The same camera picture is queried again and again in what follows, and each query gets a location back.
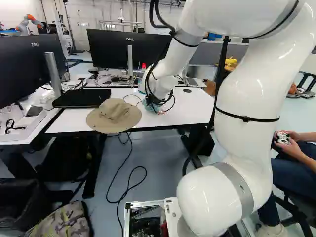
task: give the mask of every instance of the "sneaker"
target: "sneaker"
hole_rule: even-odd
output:
[[[276,228],[275,226],[266,226],[263,225],[257,232],[256,237],[287,237],[287,229],[284,227],[284,225],[280,224],[278,225],[279,228]]]

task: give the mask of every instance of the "person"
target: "person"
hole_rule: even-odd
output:
[[[282,189],[303,195],[316,201],[316,132],[285,132],[290,136],[289,145],[274,141],[272,148],[280,149],[275,159],[271,159],[273,184]],[[263,226],[257,237],[286,237],[287,230],[281,224],[277,205],[271,193],[268,201],[258,210]]]

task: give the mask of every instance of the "game controller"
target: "game controller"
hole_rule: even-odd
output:
[[[290,144],[290,135],[286,134],[285,132],[278,132],[276,134],[277,136],[277,142],[285,145]]]

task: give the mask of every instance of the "office chair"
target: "office chair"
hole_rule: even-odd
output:
[[[284,200],[274,195],[277,204],[282,206],[285,210],[292,214],[285,220],[282,220],[282,224],[287,227],[292,224],[299,223],[305,237],[313,237],[313,233],[310,226],[316,228],[316,203],[308,197],[298,195],[282,187],[278,187],[284,191]]]

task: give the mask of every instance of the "camouflage bag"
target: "camouflage bag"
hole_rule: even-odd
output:
[[[90,237],[90,233],[83,205],[75,201],[51,213],[23,237]]]

